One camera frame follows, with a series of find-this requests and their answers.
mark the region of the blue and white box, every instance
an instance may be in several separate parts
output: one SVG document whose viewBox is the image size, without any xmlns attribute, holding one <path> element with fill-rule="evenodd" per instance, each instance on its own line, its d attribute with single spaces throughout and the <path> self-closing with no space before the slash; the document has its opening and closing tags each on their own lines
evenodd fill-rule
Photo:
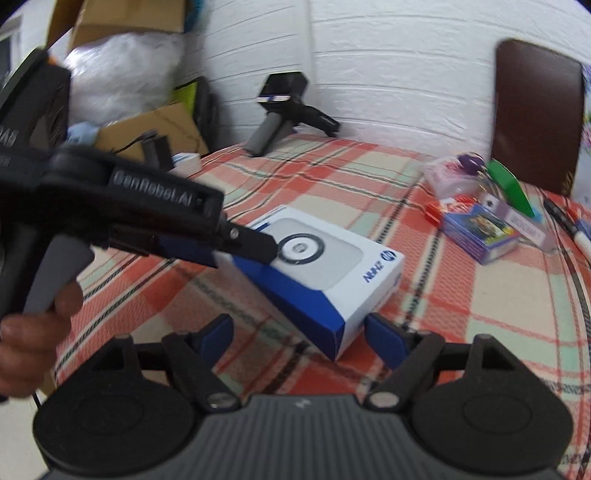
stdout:
<svg viewBox="0 0 591 480">
<path fill-rule="evenodd" d="M 249 227 L 275 238 L 278 257 L 261 265 L 218 254 L 219 268 L 330 360 L 357 337 L 365 316 L 400 286 L 403 254 L 307 213 L 281 206 Z"/>
</svg>

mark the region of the plastic bag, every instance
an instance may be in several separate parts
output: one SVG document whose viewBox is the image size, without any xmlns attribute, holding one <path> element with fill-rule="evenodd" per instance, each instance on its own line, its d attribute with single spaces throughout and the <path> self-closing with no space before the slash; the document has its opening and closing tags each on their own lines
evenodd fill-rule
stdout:
<svg viewBox="0 0 591 480">
<path fill-rule="evenodd" d="M 125 33 L 75 48 L 70 124 L 106 125 L 166 105 L 183 56 L 181 35 Z"/>
</svg>

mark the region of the green clip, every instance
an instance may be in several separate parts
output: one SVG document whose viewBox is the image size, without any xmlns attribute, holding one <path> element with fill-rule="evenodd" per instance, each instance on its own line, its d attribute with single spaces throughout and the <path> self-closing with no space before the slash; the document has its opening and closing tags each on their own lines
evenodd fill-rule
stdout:
<svg viewBox="0 0 591 480">
<path fill-rule="evenodd" d="M 519 185 L 519 181 L 502 163 L 493 158 L 486 166 L 486 172 L 501 188 L 509 205 L 525 216 L 530 218 L 535 216 L 530 201 L 527 199 L 521 185 Z"/>
</svg>

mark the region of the brown chair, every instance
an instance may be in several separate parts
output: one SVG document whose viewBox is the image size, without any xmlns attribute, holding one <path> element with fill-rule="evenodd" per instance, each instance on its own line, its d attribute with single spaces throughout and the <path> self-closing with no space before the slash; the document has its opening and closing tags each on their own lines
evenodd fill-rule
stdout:
<svg viewBox="0 0 591 480">
<path fill-rule="evenodd" d="M 492 158 L 522 181 L 569 195 L 579 156 L 583 89 L 578 61 L 521 40 L 499 43 Z"/>
</svg>

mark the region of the red box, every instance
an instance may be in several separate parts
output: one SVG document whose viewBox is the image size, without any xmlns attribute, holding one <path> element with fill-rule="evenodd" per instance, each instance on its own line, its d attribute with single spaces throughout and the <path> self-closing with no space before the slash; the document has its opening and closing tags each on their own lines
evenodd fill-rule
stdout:
<svg viewBox="0 0 591 480">
<path fill-rule="evenodd" d="M 436 200 L 425 205 L 425 218 L 439 228 L 443 215 L 446 213 L 468 213 L 475 203 L 477 203 L 476 199 L 468 195 L 456 195 Z"/>
</svg>

